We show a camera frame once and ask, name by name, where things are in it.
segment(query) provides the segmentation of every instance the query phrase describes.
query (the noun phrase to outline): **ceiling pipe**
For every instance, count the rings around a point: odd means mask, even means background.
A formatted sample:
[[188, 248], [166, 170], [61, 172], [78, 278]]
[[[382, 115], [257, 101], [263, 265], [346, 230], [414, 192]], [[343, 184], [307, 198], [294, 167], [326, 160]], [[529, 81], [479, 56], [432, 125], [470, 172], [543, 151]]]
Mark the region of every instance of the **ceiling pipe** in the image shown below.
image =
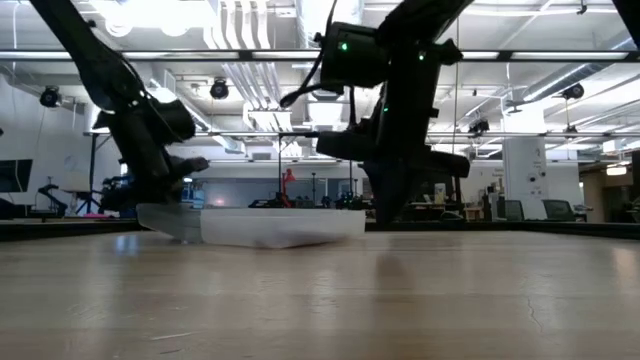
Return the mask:
[[[219, 0], [209, 0], [211, 8], [211, 27], [204, 28], [203, 40], [209, 49], [228, 49], [227, 42], [222, 34], [222, 8]], [[233, 84], [240, 92], [242, 98], [253, 108], [260, 108], [258, 100], [248, 91], [249, 84], [240, 76], [238, 64], [223, 63], [222, 69], [227, 76], [233, 81]]]
[[[271, 49], [271, 44], [269, 43], [269, 36], [267, 35], [267, 3], [266, 1], [256, 1], [257, 8], [257, 17], [258, 17], [258, 43], [260, 44], [260, 48]], [[267, 63], [266, 67], [268, 69], [267, 76], [268, 81], [271, 84], [271, 90], [273, 91], [273, 96], [275, 102], [280, 105], [280, 99], [282, 99], [282, 93], [280, 91], [280, 80], [278, 79], [278, 72], [276, 71], [276, 65], [273, 62]]]
[[[551, 6], [553, 6], [553, 3], [555, 1], [556, 0], [547, 0], [547, 2], [545, 2], [542, 6], [540, 6], [538, 11], [546, 11], [546, 10], [548, 10]], [[518, 37], [520, 34], [522, 34], [539, 16], [540, 16], [539, 14], [535, 15], [535, 16], [532, 16], [531, 18], [529, 18], [528, 20], [523, 22], [520, 26], [518, 26], [517, 29], [515, 29], [512, 32], [510, 32], [511, 35], [509, 35], [509, 37], [507, 37], [506, 39], [504, 39], [500, 43], [500, 45], [498, 46], [498, 49], [502, 50], [505, 47], [509, 46], [509, 44], [516, 37]], [[509, 78], [509, 77], [510, 77], [509, 76], [509, 68], [507, 67], [507, 78]], [[470, 118], [472, 115], [482, 114], [485, 111], [490, 111], [492, 109], [495, 109], [496, 105], [493, 104], [494, 102], [499, 102], [500, 107], [502, 107], [502, 104], [503, 104], [502, 98], [507, 96], [512, 91], [513, 91], [512, 88], [500, 89], [500, 90], [496, 91], [493, 95], [495, 97], [500, 97], [500, 99], [495, 99], [495, 98], [486, 99], [485, 101], [481, 102], [479, 105], [477, 105], [476, 107], [474, 107], [473, 109], [468, 111], [463, 117], [458, 119], [457, 124], [460, 124], [462, 122], [462, 120]]]
[[[236, 36], [236, 2], [235, 0], [225, 0], [225, 4], [227, 6], [225, 37], [232, 49], [241, 49], [242, 47]], [[258, 100], [261, 109], [267, 109], [269, 107], [267, 98], [262, 93], [262, 88], [256, 81], [249, 65], [247, 63], [240, 63], [238, 68], [240, 70], [240, 74], [238, 75], [249, 84], [247, 92], [251, 93], [252, 96]]]
[[[605, 43], [604, 50], [611, 51], [635, 51], [637, 50], [633, 39], [627, 31], [623, 31]], [[561, 91], [609, 68], [613, 63], [588, 63], [582, 65], [571, 64], [547, 76], [542, 81], [526, 88], [520, 99], [513, 102], [514, 105], [537, 102], [556, 95]]]
[[597, 123], [601, 123], [605, 120], [610, 120], [612, 118], [616, 118], [616, 117], [621, 117], [623, 115], [626, 115], [634, 110], [636, 110], [636, 107], [640, 105], [640, 99], [636, 99], [633, 101], [629, 101], [626, 104], [617, 106], [613, 109], [610, 109], [602, 114], [596, 115], [596, 116], [589, 116], [586, 118], [582, 118], [580, 120], [576, 120], [571, 122], [570, 125], [572, 126], [576, 126], [578, 129], [586, 129], [588, 127], [592, 127]]
[[561, 104], [558, 104], [558, 105], [552, 107], [550, 109], [551, 111], [549, 113], [545, 112], [545, 117], [556, 116], [556, 115], [564, 113], [565, 111], [573, 110], [573, 109], [578, 108], [580, 106], [586, 105], [589, 102], [591, 102], [592, 100], [597, 100], [602, 95], [606, 95], [606, 94], [608, 94], [608, 93], [610, 93], [610, 92], [612, 92], [614, 90], [618, 90], [621, 87], [629, 85], [631, 83], [634, 83], [634, 82], [636, 82], [638, 80], [640, 80], [640, 74], [632, 76], [632, 77], [628, 78], [627, 80], [624, 80], [624, 81], [622, 81], [620, 83], [617, 83], [617, 84], [615, 84], [615, 85], [613, 85], [611, 87], [608, 87], [608, 88], [598, 92], [597, 94], [593, 94], [593, 95], [591, 95], [591, 96], [589, 96], [587, 98], [580, 99], [579, 101], [576, 101], [576, 102], [574, 102], [573, 104], [571, 104], [569, 106], [567, 106], [567, 104], [563, 102]]
[[[253, 41], [253, 27], [251, 26], [251, 23], [252, 23], [251, 2], [249, 0], [241, 0], [240, 6], [242, 8], [242, 41], [244, 42], [244, 45], [246, 46], [247, 49], [255, 49], [256, 44]], [[267, 75], [267, 70], [265, 69], [264, 64], [256, 63], [254, 64], [254, 66], [256, 68], [256, 71], [258, 72], [258, 75], [262, 79], [264, 88], [267, 91], [267, 95], [269, 96], [268, 103], [270, 106], [268, 107], [274, 108], [274, 109], [279, 108], [278, 99], [276, 99], [272, 84], [269, 80], [269, 77]]]

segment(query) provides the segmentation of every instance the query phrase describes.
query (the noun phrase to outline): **fluorescent light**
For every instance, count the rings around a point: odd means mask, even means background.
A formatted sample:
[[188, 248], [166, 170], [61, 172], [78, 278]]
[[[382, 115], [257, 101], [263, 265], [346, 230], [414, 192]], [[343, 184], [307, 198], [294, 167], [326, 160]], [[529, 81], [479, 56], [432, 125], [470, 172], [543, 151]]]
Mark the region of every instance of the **fluorescent light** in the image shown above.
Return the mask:
[[571, 60], [621, 60], [627, 57], [627, 52], [616, 51], [585, 51], [585, 52], [516, 52], [511, 57], [516, 60], [547, 60], [547, 59], [571, 59]]
[[480, 59], [496, 59], [498, 57], [497, 51], [463, 51], [462, 55], [466, 60], [480, 60]]
[[216, 135], [224, 135], [224, 136], [235, 136], [235, 137], [277, 137], [278, 133], [276, 132], [231, 132], [231, 131], [214, 131], [213, 136]]
[[466, 9], [464, 15], [478, 15], [478, 16], [495, 16], [495, 17], [532, 17], [532, 16], [549, 16], [549, 15], [565, 15], [575, 14], [575, 9], [563, 9], [563, 10], [530, 10], [530, 11], [493, 11], [493, 10], [476, 10]]
[[627, 174], [627, 168], [624, 166], [607, 168], [607, 176], [621, 176], [626, 174]]
[[131, 61], [199, 61], [238, 60], [237, 51], [126, 51], [122, 53]]
[[255, 51], [254, 59], [282, 59], [282, 60], [315, 60], [320, 55], [320, 50], [309, 51]]
[[28, 61], [28, 60], [71, 60], [66, 51], [2, 51], [0, 60]]

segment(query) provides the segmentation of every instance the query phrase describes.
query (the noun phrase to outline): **metal frame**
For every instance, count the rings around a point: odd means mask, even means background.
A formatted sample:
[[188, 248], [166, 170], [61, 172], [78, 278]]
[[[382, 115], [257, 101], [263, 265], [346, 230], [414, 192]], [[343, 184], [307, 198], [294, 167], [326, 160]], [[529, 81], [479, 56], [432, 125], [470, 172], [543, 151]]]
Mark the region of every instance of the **metal frame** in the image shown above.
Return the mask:
[[[306, 137], [317, 138], [319, 132], [238, 132], [238, 131], [215, 131], [209, 133], [200, 133], [198, 136], [235, 136], [235, 137]], [[453, 137], [452, 132], [430, 132], [428, 133], [430, 138], [450, 138]], [[566, 138], [575, 139], [581, 137], [603, 137], [603, 138], [628, 138], [628, 137], [640, 137], [640, 132], [545, 132], [545, 133], [509, 133], [509, 132], [486, 132], [486, 133], [460, 133], [455, 134], [457, 138], [467, 139], [493, 139], [493, 138], [513, 138], [513, 137], [543, 137], [543, 138]]]
[[[312, 62], [318, 50], [123, 51], [130, 62]], [[462, 50], [467, 63], [640, 63], [640, 51]], [[72, 62], [66, 51], [0, 49], [0, 61]]]

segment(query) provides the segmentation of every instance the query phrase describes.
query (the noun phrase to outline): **cable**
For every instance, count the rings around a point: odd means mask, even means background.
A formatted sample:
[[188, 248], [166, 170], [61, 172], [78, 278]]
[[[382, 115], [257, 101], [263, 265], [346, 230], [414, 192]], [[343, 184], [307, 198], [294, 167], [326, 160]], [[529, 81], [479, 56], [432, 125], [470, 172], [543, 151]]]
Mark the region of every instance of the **cable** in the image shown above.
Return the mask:
[[[456, 45], [460, 46], [460, 18], [456, 20]], [[456, 89], [453, 105], [453, 144], [451, 144], [451, 153], [456, 152], [456, 133], [458, 132], [458, 87], [460, 82], [460, 63], [456, 63]]]
[[358, 126], [356, 122], [356, 88], [350, 86], [349, 89], [349, 127]]
[[[24, 192], [24, 189], [22, 188], [22, 184], [20, 183], [20, 178], [18, 177], [18, 165], [20, 164], [19, 160], [16, 160], [16, 172], [15, 172], [15, 176], [16, 176], [16, 182], [18, 183], [18, 189], [20, 189], [20, 192]], [[27, 207], [24, 207], [24, 217], [27, 217]]]
[[[18, 8], [20, 7], [20, 5], [22, 5], [21, 2], [18, 2], [14, 7], [13, 7], [13, 49], [17, 49], [18, 48], [18, 27], [16, 26], [16, 13], [18, 12]], [[14, 61], [11, 65], [11, 67], [13, 68], [13, 71], [16, 71], [16, 62]]]
[[40, 135], [42, 135], [42, 127], [44, 125], [44, 117], [47, 113], [47, 108], [43, 107], [42, 108], [42, 118], [40, 118], [40, 129], [38, 130], [38, 137], [36, 138], [36, 145], [35, 145], [35, 156], [34, 159], [38, 157], [38, 153], [40, 152]]
[[[329, 11], [329, 16], [327, 17], [327, 25], [324, 33], [325, 37], [329, 34], [329, 29], [331, 28], [331, 24], [333, 23], [333, 13], [336, 10], [337, 4], [338, 4], [338, 0], [333, 0], [333, 4], [331, 5], [331, 10]], [[280, 100], [280, 107], [288, 108], [291, 105], [293, 105], [293, 103], [296, 102], [296, 100], [298, 100], [300, 96], [310, 93], [311, 91], [320, 89], [320, 88], [316, 88], [316, 89], [307, 91], [308, 85], [311, 82], [311, 79], [313, 79], [313, 76], [316, 74], [316, 71], [318, 71], [318, 68], [320, 67], [320, 63], [322, 62], [322, 58], [324, 57], [324, 44], [320, 44], [320, 45], [321, 45], [320, 53], [318, 54], [318, 57], [316, 58], [316, 60], [313, 62], [313, 66], [311, 67], [311, 70], [309, 71], [307, 76], [302, 81], [302, 84], [300, 85], [298, 90], [285, 95]]]
[[324, 82], [324, 83], [317, 83], [317, 84], [313, 84], [311, 86], [307, 86], [307, 87], [300, 87], [298, 90], [287, 94], [285, 97], [282, 98], [282, 100], [280, 100], [280, 106], [282, 106], [283, 108], [289, 107], [291, 106], [300, 96], [316, 91], [316, 90], [320, 90], [322, 88], [331, 88], [331, 87], [343, 87], [346, 86], [347, 84], [341, 81], [331, 81], [331, 82]]

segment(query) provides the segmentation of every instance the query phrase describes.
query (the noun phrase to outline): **red object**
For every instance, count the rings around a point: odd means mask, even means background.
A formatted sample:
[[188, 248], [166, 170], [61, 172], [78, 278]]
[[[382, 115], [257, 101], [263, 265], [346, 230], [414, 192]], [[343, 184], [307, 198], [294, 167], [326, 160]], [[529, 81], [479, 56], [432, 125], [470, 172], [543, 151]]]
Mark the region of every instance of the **red object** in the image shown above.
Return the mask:
[[287, 183], [292, 181], [296, 181], [296, 177], [293, 176], [293, 170], [287, 169], [287, 172], [282, 174], [282, 202], [286, 208], [292, 207], [289, 199], [287, 198]]

